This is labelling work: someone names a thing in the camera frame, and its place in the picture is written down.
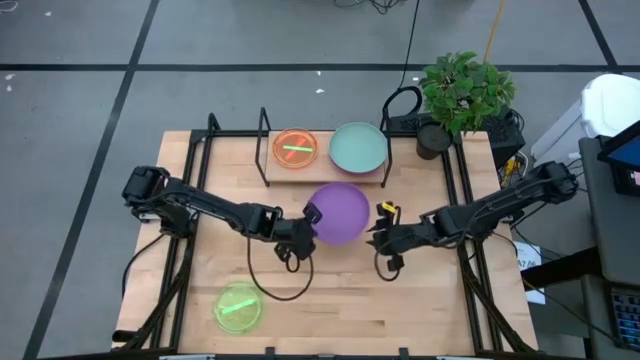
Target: orange plate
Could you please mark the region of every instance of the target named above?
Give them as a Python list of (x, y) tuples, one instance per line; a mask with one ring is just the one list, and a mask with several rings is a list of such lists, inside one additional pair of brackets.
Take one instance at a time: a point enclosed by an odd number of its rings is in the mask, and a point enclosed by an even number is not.
[[(304, 150), (287, 149), (286, 147), (302, 148)], [(273, 154), (280, 165), (296, 169), (307, 166), (318, 155), (318, 142), (307, 130), (284, 130), (273, 142)]]

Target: black floor stripe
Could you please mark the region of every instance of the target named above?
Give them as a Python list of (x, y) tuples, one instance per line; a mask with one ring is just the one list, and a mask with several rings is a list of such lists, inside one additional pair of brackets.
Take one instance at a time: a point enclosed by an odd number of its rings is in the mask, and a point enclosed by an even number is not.
[(613, 57), (611, 48), (609, 48), (609, 44), (607, 44), (607, 40), (604, 38), (604, 34), (600, 29), (600, 25), (598, 25), (598, 21), (596, 20), (595, 15), (593, 15), (593, 11), (591, 10), (591, 6), (589, 6), (589, 2), (587, 0), (578, 0), (578, 2), (580, 3), (580, 7), (582, 8), (584, 16), (587, 18), (587, 22), (589, 23), (589, 27), (593, 32), (593, 36), (595, 36), (596, 41), (598, 42), (600, 51), (602, 51), (602, 55), (607, 61), (607, 65), (609, 65), (609, 70), (611, 72), (619, 72), (619, 70), (617, 69), (618, 63)]
[[(409, 64), (408, 71), (422, 71), (429, 64)], [(267, 71), (402, 71), (404, 64), (0, 64), (0, 71), (157, 71), (157, 72), (267, 72)], [(496, 65), (515, 73), (606, 72), (609, 65)], [(620, 65), (620, 71), (639, 71), (640, 65)]]
[(107, 152), (109, 150), (109, 146), (111, 145), (111, 140), (113, 139), (113, 134), (116, 131), (116, 126), (118, 125), (118, 120), (120, 119), (120, 113), (122, 112), (122, 108), (124, 106), (129, 88), (131, 86), (131, 81), (133, 80), (133, 75), (135, 73), (134, 65), (137, 64), (140, 60), (142, 48), (144, 47), (147, 35), (149, 34), (149, 28), (151, 27), (151, 22), (153, 21), (156, 9), (158, 8), (158, 1), (159, 0), (151, 0), (149, 4), (149, 9), (147, 10), (147, 14), (144, 18), (142, 28), (136, 41), (136, 45), (134, 47), (133, 53), (131, 54), (131, 59), (129, 60), (128, 70), (124, 75), (122, 84), (120, 85), (120, 89), (118, 90), (118, 94), (114, 101), (113, 108), (111, 109), (109, 120), (107, 121), (104, 133), (102, 134), (100, 145), (98, 146), (96, 156), (93, 160), (93, 165), (91, 166), (91, 170), (89, 172), (89, 178), (87, 179), (87, 183), (85, 184), (84, 190), (82, 191), (80, 203), (78, 204), (75, 215), (73, 216), (73, 221), (71, 223), (69, 233), (67, 234), (67, 238), (62, 248), (62, 254), (58, 259), (58, 263), (53, 273), (51, 283), (49, 284), (47, 294), (44, 298), (44, 301), (40, 308), (40, 312), (38, 313), (38, 317), (36, 319), (36, 323), (31, 332), (31, 336), (29, 338), (29, 342), (27, 344), (23, 359), (36, 359), (38, 357), (38, 353), (40, 352), (42, 341), (44, 340), (49, 322), (51, 321), (51, 316), (53, 315), (56, 303), (58, 302), (60, 291), (62, 290), (62, 285), (64, 284), (64, 279), (67, 276), (69, 265), (71, 264), (71, 259), (76, 249), (78, 238), (80, 237), (80, 231), (87, 217), (87, 212), (89, 211), (89, 206), (91, 205), (91, 200), (93, 199), (93, 194), (96, 190), (96, 185), (98, 184), (98, 179), (100, 177), (100, 173), (102, 172), (102, 167), (107, 157)]
[(126, 71), (126, 64), (0, 64), (0, 71)]

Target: green leaves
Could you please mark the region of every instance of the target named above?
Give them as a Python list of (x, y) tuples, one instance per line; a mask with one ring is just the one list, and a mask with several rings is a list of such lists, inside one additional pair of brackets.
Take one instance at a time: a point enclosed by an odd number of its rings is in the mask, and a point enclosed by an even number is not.
[(426, 77), (418, 83), (427, 98), (425, 110), (453, 134), (479, 129), (515, 96), (509, 73), (479, 64), (474, 57), (471, 51), (440, 56), (424, 69)]
[(431, 98), (436, 97), (438, 95), (438, 84), (427, 85), (424, 88), (423, 93), (427, 95), (427, 97), (431, 97)]

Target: computer monitor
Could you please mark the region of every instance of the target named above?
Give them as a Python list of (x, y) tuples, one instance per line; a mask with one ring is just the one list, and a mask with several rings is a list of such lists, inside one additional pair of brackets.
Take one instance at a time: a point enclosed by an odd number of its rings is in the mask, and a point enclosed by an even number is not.
[(598, 160), (640, 172), (640, 121), (605, 142)]

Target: light blue plate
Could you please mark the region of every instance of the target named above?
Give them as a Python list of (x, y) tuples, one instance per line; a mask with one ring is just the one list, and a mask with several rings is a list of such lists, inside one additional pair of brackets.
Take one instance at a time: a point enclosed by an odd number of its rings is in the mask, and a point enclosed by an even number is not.
[(338, 128), (329, 141), (331, 160), (355, 174), (377, 169), (387, 158), (387, 138), (375, 126), (349, 123)]

